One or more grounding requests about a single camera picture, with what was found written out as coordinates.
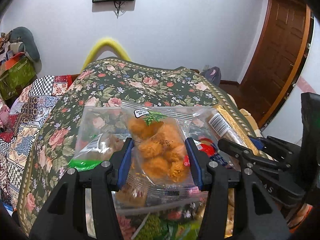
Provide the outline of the green small snack packet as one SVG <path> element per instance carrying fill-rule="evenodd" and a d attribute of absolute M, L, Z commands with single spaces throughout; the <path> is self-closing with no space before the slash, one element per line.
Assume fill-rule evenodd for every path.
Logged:
<path fill-rule="evenodd" d="M 135 239 L 182 239 L 189 231 L 189 223 L 161 219 L 158 215 L 149 215 Z"/>

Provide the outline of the green-edged barcode cake pack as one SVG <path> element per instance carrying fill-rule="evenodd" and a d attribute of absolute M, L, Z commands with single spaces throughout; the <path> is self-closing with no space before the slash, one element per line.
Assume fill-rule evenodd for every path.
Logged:
<path fill-rule="evenodd" d="M 95 168 L 102 161 L 110 160 L 114 152 L 122 149 L 128 134 L 100 133 L 90 139 L 76 142 L 75 152 L 68 166 L 77 171 Z"/>

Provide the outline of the clear plastic storage box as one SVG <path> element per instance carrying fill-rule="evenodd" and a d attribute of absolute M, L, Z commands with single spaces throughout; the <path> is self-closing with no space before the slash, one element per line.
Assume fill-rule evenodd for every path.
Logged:
<path fill-rule="evenodd" d="M 144 107 L 124 102 L 120 107 L 86 107 L 80 121 L 70 166 L 93 169 L 114 162 L 129 151 L 124 172 L 113 191 L 117 213 L 141 215 L 190 205 L 206 197 L 195 185 L 185 141 L 231 170 L 240 166 L 217 149 L 217 141 L 231 132 L 217 108 Z"/>

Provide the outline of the grey plush toy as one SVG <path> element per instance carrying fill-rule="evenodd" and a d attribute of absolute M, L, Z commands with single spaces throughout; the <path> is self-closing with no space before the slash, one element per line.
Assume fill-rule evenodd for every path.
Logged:
<path fill-rule="evenodd" d="M 39 62 L 40 54 L 34 41 L 34 37 L 29 29 L 26 27 L 17 27 L 12 29 L 10 43 L 22 42 L 25 52 L 33 62 Z"/>

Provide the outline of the patchwork checkered quilt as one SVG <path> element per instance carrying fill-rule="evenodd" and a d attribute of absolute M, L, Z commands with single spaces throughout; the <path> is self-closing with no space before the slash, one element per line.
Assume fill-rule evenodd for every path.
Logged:
<path fill-rule="evenodd" d="M 24 88 L 1 133 L 1 200 L 16 208 L 23 171 L 33 142 L 49 113 L 73 83 L 71 75 L 47 75 Z"/>

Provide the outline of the yellow fuzzy curved pillow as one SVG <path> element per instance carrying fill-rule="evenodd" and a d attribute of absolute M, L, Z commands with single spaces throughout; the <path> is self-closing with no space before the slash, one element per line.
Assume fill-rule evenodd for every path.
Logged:
<path fill-rule="evenodd" d="M 80 72 L 83 72 L 91 62 L 95 61 L 99 57 L 99 55 L 101 55 L 105 51 L 114 53 L 118 58 L 122 60 L 131 61 L 129 55 L 119 42 L 113 40 L 112 38 L 102 38 L 99 39 L 98 42 L 90 50 Z"/>

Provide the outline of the long barcode biscuit pack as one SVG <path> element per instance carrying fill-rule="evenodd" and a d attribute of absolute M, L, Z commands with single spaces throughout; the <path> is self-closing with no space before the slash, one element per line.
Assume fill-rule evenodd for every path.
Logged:
<path fill-rule="evenodd" d="M 212 117 L 208 120 L 208 125 L 214 131 L 217 139 L 228 139 L 241 146 L 246 147 L 244 141 L 236 133 L 234 128 L 226 121 L 226 119 L 219 112 L 214 112 Z"/>

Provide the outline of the green patterned box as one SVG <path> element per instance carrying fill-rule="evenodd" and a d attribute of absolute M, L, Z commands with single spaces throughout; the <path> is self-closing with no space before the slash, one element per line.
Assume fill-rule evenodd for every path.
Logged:
<path fill-rule="evenodd" d="M 1 98 L 8 100 L 17 96 L 17 88 L 25 88 L 36 76 L 33 63 L 22 56 L 9 70 L 1 75 Z"/>

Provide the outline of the blue snack packet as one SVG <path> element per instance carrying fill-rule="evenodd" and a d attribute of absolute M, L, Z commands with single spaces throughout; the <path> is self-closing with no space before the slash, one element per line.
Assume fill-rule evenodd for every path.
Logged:
<path fill-rule="evenodd" d="M 210 157 L 210 160 L 217 162 L 218 164 L 222 165 L 227 169 L 234 168 L 234 164 L 231 161 L 231 157 L 227 155 L 225 152 L 221 152 L 221 151 L 215 152 Z"/>

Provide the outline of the brown square cake pack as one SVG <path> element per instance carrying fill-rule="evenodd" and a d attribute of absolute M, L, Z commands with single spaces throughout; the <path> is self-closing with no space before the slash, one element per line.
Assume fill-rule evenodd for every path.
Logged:
<path fill-rule="evenodd" d="M 125 183 L 124 186 L 116 192 L 116 200 L 129 207 L 144 207 L 148 196 L 148 189 L 136 184 Z"/>

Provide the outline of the red snack packet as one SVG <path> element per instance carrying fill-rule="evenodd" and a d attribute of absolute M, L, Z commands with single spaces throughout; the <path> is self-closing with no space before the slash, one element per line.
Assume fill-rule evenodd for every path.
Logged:
<path fill-rule="evenodd" d="M 195 145 L 199 151 L 205 152 L 208 157 L 213 160 L 217 154 L 217 147 L 213 141 L 206 137 L 199 137 L 199 139 L 194 140 Z"/>

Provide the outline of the floral green bedspread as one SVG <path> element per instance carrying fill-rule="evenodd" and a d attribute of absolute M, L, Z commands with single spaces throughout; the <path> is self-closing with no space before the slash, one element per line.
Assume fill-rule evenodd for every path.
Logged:
<path fill-rule="evenodd" d="M 92 62 L 45 118 L 27 157 L 17 202 L 24 233 L 30 232 L 67 169 L 84 108 L 119 107 L 122 101 L 146 107 L 221 104 L 247 135 L 254 135 L 254 129 L 226 92 L 193 70 L 152 68 L 115 57 Z"/>

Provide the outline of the white wardrobe sliding door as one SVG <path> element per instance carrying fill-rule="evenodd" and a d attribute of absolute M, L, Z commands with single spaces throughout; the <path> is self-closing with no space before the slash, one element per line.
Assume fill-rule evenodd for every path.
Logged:
<path fill-rule="evenodd" d="M 264 137 L 270 135 L 301 145 L 303 133 L 301 94 L 305 92 L 319 94 L 319 56 L 319 20 L 315 19 L 311 46 L 304 68 L 289 98 L 285 101 L 272 121 L 262 131 Z"/>

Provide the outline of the dark backpack on floor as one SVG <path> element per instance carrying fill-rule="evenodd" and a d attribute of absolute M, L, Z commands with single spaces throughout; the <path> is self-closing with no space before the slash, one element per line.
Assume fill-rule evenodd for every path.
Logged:
<path fill-rule="evenodd" d="M 210 83 L 219 86 L 221 82 L 221 70 L 219 67 L 212 67 L 201 72 L 201 75 L 205 77 Z"/>

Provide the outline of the orange fried snack bag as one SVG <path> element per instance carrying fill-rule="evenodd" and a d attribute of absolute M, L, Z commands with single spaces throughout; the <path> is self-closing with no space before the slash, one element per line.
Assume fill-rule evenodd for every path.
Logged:
<path fill-rule="evenodd" d="M 173 202 L 205 196 L 194 184 L 185 140 L 199 132 L 193 124 L 202 107 L 145 107 L 123 102 L 121 110 L 134 141 L 127 183 L 150 200 Z"/>

